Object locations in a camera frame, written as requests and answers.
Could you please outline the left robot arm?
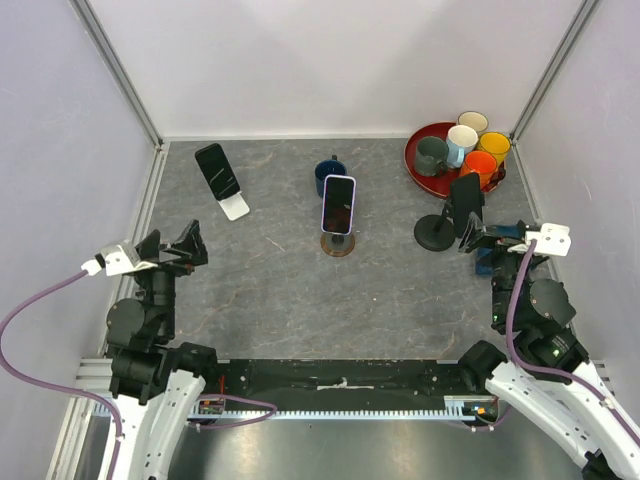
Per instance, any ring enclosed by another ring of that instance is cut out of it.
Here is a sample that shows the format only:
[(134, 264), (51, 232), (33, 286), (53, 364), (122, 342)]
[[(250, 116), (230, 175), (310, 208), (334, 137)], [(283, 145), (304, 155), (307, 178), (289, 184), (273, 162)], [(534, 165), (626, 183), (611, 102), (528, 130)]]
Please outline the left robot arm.
[(113, 478), (165, 479), (182, 429), (201, 393), (219, 382), (214, 349), (175, 338), (176, 280), (207, 264), (200, 224), (190, 221), (168, 243), (154, 230), (137, 245), (105, 247), (107, 275), (130, 276), (139, 290), (108, 311), (109, 391), (120, 412), (119, 455)]

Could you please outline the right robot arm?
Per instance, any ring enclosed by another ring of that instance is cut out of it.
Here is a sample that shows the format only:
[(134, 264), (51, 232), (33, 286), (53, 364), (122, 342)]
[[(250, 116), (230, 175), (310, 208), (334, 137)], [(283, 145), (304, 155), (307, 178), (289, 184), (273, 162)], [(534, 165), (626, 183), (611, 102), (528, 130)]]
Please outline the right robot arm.
[(469, 393), (488, 391), (534, 423), (583, 478), (636, 479), (638, 425), (572, 332), (576, 311), (563, 283), (530, 276), (570, 247), (564, 225), (488, 226), (470, 214), (459, 249), (483, 251), (477, 261), (493, 272), (491, 326), (504, 336), (507, 352), (477, 343), (462, 358), (458, 381)]

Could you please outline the black round base stand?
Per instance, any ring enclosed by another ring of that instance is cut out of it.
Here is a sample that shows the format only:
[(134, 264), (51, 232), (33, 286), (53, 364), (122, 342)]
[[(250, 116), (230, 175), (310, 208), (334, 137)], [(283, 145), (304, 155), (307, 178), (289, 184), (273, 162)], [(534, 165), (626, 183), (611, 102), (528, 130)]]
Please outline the black round base stand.
[(414, 238), (424, 249), (442, 252), (449, 249), (455, 239), (451, 201), (447, 199), (439, 215), (429, 214), (421, 217), (414, 226)]

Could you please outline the phone with lilac case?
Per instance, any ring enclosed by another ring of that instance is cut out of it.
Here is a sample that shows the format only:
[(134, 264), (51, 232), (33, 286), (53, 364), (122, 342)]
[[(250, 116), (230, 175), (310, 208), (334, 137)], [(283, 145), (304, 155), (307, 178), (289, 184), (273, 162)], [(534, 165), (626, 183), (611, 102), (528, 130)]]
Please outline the phone with lilac case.
[(352, 232), (356, 180), (347, 175), (325, 178), (321, 229), (324, 233), (349, 235)]

